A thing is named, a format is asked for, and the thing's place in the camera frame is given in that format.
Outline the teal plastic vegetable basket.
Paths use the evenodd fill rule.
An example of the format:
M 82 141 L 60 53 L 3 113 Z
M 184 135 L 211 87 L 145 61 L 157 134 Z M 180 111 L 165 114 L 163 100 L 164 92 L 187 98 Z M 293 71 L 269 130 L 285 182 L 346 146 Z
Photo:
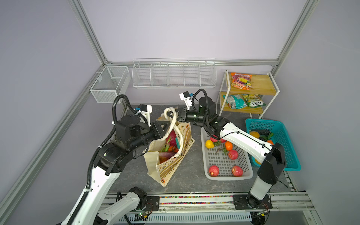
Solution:
M 246 119 L 245 123 L 248 133 L 257 132 L 261 140 L 273 144 L 280 143 L 284 147 L 286 158 L 285 171 L 301 170 L 301 164 L 283 123 L 263 119 Z

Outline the pink dragon fruit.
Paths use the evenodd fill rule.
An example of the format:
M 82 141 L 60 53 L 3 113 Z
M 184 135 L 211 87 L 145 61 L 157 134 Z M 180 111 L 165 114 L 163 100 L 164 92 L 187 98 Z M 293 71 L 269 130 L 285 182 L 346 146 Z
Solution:
M 176 138 L 177 135 L 175 133 L 175 130 L 173 129 L 169 134 L 169 136 L 167 137 L 166 143 L 169 144 L 170 146 L 176 146 L 177 145 Z

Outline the white plastic fruit basket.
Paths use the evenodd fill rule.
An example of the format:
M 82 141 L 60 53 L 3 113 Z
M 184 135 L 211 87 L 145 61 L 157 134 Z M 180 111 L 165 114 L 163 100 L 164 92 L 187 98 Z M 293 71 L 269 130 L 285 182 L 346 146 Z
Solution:
M 233 146 L 233 150 L 238 152 L 237 159 L 230 159 L 228 152 L 225 150 L 225 144 L 220 143 L 213 148 L 206 148 L 205 142 L 210 139 L 206 131 L 201 129 L 202 156 L 205 176 L 210 180 L 217 181 L 242 181 L 253 177 L 253 169 L 250 164 L 248 153 L 238 146 Z M 211 176 L 209 169 L 211 166 L 217 166 L 219 169 L 218 176 Z M 242 176 L 234 176 L 232 168 L 238 166 L 243 170 Z

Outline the green Fox's candy packet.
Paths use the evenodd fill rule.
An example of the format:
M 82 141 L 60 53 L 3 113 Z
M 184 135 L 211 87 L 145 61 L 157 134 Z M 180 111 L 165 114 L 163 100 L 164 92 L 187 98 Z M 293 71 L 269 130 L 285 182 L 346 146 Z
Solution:
M 256 94 L 241 94 L 246 102 L 247 106 L 250 108 L 258 108 L 266 106 L 262 99 Z

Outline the red apple centre basket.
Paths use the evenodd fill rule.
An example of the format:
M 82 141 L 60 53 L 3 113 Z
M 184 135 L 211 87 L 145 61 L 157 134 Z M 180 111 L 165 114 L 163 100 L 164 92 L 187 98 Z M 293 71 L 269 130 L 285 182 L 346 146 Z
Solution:
M 230 150 L 230 151 L 228 151 L 228 156 L 231 160 L 236 160 L 238 158 L 239 154 L 236 150 Z

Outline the small white mesh basket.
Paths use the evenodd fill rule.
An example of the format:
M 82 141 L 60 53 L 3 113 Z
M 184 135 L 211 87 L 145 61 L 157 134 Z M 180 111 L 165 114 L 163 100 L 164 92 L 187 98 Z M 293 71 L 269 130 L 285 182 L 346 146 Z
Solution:
M 120 94 L 125 94 L 131 81 L 127 66 L 105 66 L 90 91 L 97 103 L 113 103 Z

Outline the purple eggplant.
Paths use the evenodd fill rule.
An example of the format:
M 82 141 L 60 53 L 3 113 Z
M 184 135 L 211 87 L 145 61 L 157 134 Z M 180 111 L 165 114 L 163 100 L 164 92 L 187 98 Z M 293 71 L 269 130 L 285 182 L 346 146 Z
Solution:
M 159 152 L 160 158 L 171 158 L 175 155 L 175 152 Z

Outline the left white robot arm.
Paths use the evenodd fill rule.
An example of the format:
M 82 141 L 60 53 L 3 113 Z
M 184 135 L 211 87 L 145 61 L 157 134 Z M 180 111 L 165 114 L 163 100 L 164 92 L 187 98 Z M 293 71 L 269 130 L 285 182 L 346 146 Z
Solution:
M 94 152 L 87 169 L 86 185 L 63 225 L 114 225 L 135 209 L 143 209 L 147 194 L 132 188 L 122 199 L 104 210 L 100 206 L 110 187 L 140 147 L 168 136 L 169 121 L 149 123 L 131 107 L 128 97 L 118 95 L 112 104 L 113 128 Z

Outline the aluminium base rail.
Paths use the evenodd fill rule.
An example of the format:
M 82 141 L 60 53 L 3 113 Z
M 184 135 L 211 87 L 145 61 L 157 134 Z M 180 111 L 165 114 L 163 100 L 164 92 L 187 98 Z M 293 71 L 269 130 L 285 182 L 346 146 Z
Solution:
M 250 198 L 244 193 L 195 193 L 195 194 L 161 194 L 147 196 L 145 192 L 136 188 L 128 192 L 123 198 L 108 206 L 104 210 L 100 207 L 107 193 L 99 190 L 83 192 L 78 204 L 62 224 L 91 225 L 96 217 L 114 224 L 131 211 L 144 211 L 150 205 L 151 212 L 172 211 L 250 211 L 269 213 L 275 211 L 313 211 L 315 207 L 305 192 L 267 193 L 263 200 L 255 201 L 251 207 Z

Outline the teal white snack packet lower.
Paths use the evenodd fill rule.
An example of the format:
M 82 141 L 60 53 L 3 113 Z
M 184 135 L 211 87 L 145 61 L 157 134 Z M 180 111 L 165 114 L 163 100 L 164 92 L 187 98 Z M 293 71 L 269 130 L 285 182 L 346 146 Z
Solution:
M 247 107 L 247 103 L 241 94 L 228 95 L 227 98 L 225 97 L 226 95 L 224 95 L 223 98 L 226 100 L 227 105 L 232 110 L 243 109 Z

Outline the yellow lemon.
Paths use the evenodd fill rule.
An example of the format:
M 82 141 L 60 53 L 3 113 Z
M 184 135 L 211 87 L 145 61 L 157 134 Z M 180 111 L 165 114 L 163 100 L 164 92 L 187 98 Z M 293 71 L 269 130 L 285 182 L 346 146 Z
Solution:
M 213 143 L 212 140 L 207 140 L 207 141 L 205 142 L 205 147 L 206 147 L 207 149 L 212 149 L 212 148 L 215 147 L 215 145 L 214 145 L 214 143 Z

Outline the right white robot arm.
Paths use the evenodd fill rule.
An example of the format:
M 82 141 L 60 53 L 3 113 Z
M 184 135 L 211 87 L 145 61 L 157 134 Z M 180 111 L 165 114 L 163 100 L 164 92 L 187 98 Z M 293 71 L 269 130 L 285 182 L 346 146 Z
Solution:
M 257 139 L 218 115 L 210 109 L 212 99 L 204 89 L 194 94 L 186 91 L 179 96 L 186 104 L 185 108 L 177 111 L 180 122 L 196 123 L 210 137 L 235 144 L 261 163 L 257 178 L 246 197 L 248 207 L 258 209 L 287 165 L 284 147 L 280 143 L 270 144 Z

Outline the yellow potato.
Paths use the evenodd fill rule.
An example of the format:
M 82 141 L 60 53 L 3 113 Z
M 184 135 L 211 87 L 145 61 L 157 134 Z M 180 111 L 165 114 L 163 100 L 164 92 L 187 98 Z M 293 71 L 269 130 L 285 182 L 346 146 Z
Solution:
M 260 138 L 260 134 L 257 131 L 250 131 L 249 134 L 257 139 Z

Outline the red apple back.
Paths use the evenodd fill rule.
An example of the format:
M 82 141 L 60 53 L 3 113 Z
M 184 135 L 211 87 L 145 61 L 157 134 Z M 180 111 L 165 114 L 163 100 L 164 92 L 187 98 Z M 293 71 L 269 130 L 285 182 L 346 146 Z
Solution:
M 243 169 L 239 166 L 234 166 L 232 168 L 232 174 L 235 177 L 241 177 L 241 176 L 243 176 Z

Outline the white wood two-tier shelf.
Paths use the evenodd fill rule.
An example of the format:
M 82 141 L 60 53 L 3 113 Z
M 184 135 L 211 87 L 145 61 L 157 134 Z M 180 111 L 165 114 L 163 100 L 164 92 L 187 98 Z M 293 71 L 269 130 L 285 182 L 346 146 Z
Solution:
M 216 99 L 216 112 L 221 115 L 223 112 L 247 113 L 252 118 L 254 114 L 262 119 L 268 111 L 280 89 L 271 72 L 266 75 L 251 75 L 249 83 L 251 89 L 239 89 L 235 87 L 233 75 L 228 70 L 225 71 L 220 91 Z M 239 97 L 244 101 L 241 109 L 230 106 L 231 97 Z

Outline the small orange tangerine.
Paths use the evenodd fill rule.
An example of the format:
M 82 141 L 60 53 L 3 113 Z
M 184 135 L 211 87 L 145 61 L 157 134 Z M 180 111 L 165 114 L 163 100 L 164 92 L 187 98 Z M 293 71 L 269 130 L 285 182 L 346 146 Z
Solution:
M 229 152 L 232 149 L 233 149 L 233 144 L 231 142 L 229 142 L 229 141 L 226 141 L 225 142 L 225 150 Z

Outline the cream canvas grocery bag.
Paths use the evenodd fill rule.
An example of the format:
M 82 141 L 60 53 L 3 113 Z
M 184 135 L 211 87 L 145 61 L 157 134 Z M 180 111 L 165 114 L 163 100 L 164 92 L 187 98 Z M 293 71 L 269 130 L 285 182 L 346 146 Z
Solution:
M 148 175 L 166 187 L 195 141 L 192 137 L 190 123 L 177 121 L 175 108 L 166 108 L 157 122 L 169 122 L 170 127 L 166 128 L 166 134 L 163 138 L 150 143 L 148 151 L 144 154 L 144 159 Z M 173 129 L 180 141 L 181 148 L 179 150 L 177 146 L 167 144 L 167 137 Z M 175 152 L 176 154 L 171 158 L 165 158 L 159 157 L 159 152 Z

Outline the red apple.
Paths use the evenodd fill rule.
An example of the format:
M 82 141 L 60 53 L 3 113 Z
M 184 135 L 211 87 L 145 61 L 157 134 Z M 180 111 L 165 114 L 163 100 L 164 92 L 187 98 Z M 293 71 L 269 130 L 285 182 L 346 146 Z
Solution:
M 243 176 L 243 169 L 239 166 L 234 166 L 232 168 L 232 174 L 235 177 L 241 177 L 241 176 Z
M 211 177 L 217 177 L 219 175 L 219 168 L 217 166 L 210 166 L 209 175 Z

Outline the red apple front left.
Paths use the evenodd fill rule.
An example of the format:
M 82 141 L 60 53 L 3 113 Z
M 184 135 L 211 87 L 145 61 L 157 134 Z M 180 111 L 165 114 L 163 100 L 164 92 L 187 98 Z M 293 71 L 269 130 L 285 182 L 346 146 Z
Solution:
M 219 175 L 219 168 L 217 166 L 210 166 L 209 175 L 211 177 L 217 177 Z

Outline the orange snack packet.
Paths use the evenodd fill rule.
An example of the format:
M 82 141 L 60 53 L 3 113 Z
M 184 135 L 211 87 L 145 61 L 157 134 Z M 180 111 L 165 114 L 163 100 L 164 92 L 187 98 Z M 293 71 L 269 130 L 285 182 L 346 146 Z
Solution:
M 231 86 L 241 90 L 250 90 L 253 88 L 251 83 L 252 75 L 250 74 L 240 74 L 240 73 L 231 73 Z

